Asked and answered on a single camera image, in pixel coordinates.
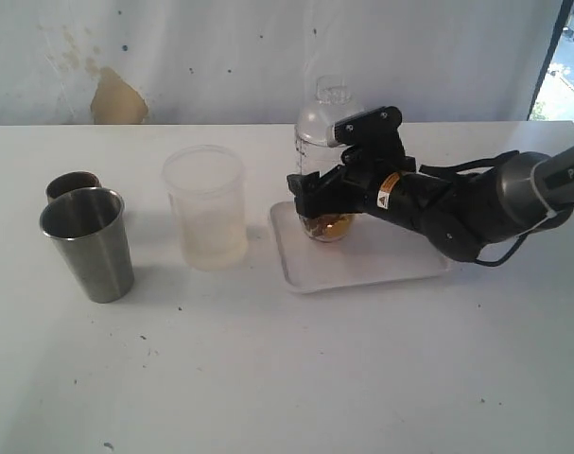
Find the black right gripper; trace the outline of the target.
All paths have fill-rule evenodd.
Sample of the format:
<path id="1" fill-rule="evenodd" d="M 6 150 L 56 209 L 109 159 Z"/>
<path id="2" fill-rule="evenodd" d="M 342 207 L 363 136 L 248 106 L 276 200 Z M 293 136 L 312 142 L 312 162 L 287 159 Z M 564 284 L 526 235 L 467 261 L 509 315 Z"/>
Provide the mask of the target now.
<path id="1" fill-rule="evenodd" d="M 406 154 L 399 132 L 377 143 L 346 146 L 341 163 L 321 174 L 287 175 L 295 211 L 304 218 L 358 214 L 366 204 L 376 205 L 381 182 L 392 173 L 414 173 L 416 160 Z"/>

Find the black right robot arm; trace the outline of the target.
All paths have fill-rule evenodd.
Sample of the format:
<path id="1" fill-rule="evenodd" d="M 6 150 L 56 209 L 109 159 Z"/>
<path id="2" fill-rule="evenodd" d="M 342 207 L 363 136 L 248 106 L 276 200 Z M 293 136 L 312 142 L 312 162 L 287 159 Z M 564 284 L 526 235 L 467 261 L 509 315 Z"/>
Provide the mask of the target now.
<path id="1" fill-rule="evenodd" d="M 325 174 L 287 176 L 303 218 L 367 214 L 424 236 L 443 255 L 483 267 L 488 245 L 514 244 L 574 211 L 574 146 L 549 157 L 517 150 L 457 166 L 417 166 L 398 131 L 354 139 Z"/>

